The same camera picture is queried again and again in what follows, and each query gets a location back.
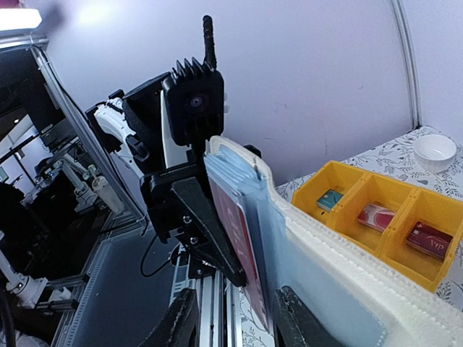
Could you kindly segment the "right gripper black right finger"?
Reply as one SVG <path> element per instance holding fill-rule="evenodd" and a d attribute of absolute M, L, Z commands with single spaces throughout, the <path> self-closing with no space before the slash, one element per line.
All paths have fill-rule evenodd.
<path fill-rule="evenodd" d="M 275 291 L 273 332 L 275 346 L 342 346 L 289 286 Z"/>

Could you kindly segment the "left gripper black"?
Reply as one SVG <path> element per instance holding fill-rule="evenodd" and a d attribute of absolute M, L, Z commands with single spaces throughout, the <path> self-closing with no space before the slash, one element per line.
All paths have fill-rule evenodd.
<path fill-rule="evenodd" d="M 245 271 L 213 205 L 204 163 L 192 150 L 179 165 L 142 177 L 140 190 L 162 243 L 177 238 L 190 255 L 190 278 L 217 270 L 235 286 L 246 285 Z"/>

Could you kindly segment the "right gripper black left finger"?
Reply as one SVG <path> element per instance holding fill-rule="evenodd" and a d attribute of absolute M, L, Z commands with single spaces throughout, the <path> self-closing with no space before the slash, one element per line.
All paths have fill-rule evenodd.
<path fill-rule="evenodd" d="M 182 289 L 143 347 L 199 346 L 199 308 L 195 289 Z"/>

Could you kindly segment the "beige card holder wallet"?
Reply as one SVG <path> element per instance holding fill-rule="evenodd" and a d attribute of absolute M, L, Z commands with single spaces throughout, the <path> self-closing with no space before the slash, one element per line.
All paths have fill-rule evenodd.
<path fill-rule="evenodd" d="M 462 313 L 347 241 L 278 194 L 270 168 L 243 146 L 215 136 L 207 159 L 240 168 L 259 186 L 267 287 L 290 287 L 345 346 L 460 346 Z"/>

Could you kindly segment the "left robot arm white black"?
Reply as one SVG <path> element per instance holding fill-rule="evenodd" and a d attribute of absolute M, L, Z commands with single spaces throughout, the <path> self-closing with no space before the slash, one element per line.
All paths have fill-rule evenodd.
<path fill-rule="evenodd" d="M 87 112 L 96 137 L 139 177 L 162 242 L 177 238 L 201 267 L 219 269 L 234 285 L 250 282 L 243 213 L 232 200 L 238 170 L 206 144 L 224 130 L 224 80 L 159 75 L 129 93 L 118 91 Z"/>

